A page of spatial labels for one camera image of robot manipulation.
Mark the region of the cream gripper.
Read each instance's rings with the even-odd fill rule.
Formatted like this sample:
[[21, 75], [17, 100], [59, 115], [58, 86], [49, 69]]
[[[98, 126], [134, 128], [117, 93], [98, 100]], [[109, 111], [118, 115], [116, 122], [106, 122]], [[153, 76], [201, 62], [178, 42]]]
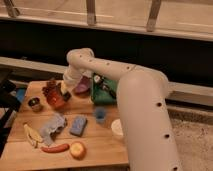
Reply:
[[76, 87], [82, 78], [82, 74], [76, 70], [68, 68], [63, 74], [63, 81], [61, 82], [61, 93], [64, 95], [68, 92], [68, 87]]

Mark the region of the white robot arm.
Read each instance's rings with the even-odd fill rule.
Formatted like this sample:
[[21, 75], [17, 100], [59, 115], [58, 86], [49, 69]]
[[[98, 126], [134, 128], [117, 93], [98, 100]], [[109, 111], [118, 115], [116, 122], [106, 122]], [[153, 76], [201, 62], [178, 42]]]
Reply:
[[116, 100], [131, 171], [183, 171], [165, 99], [167, 76], [136, 64], [100, 59], [89, 48], [66, 55], [63, 80], [73, 88], [94, 72], [118, 82]]

